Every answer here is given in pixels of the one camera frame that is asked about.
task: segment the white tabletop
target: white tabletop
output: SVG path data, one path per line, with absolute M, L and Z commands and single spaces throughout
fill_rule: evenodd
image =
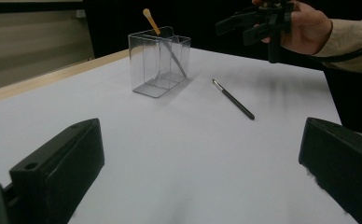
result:
M 132 92 L 125 58 L 0 100 L 0 183 L 98 118 L 105 166 L 70 223 L 356 223 L 298 162 L 308 117 L 340 123 L 321 71 L 192 49 L 188 73 L 155 99 Z

